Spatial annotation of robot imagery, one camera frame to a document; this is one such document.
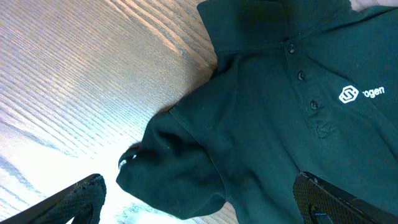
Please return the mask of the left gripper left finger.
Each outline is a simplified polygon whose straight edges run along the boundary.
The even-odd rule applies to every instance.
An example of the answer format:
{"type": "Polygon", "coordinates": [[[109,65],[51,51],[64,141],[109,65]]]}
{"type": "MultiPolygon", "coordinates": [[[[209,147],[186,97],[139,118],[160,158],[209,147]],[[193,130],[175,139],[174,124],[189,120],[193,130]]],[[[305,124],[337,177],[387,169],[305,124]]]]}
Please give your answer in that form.
{"type": "Polygon", "coordinates": [[[98,224],[106,198],[100,174],[91,174],[1,224],[98,224]]]}

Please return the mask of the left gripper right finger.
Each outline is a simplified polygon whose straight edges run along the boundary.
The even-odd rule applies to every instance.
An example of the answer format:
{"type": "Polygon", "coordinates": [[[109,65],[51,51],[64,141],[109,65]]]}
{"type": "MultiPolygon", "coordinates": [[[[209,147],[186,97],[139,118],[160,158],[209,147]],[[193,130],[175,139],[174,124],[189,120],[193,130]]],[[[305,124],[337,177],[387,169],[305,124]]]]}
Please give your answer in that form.
{"type": "Polygon", "coordinates": [[[305,224],[397,224],[396,215],[309,172],[295,178],[293,194],[305,224]]]}

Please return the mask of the black polo shirt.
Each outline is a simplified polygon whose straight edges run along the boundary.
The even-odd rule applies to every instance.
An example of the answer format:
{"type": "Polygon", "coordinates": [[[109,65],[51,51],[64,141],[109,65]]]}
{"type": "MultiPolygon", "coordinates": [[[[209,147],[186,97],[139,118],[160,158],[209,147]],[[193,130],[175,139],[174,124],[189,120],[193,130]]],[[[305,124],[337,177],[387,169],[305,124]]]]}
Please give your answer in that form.
{"type": "Polygon", "coordinates": [[[210,80],[119,159],[125,192],[182,220],[301,223],[311,172],[397,213],[397,8],[346,0],[204,1],[210,80]]]}

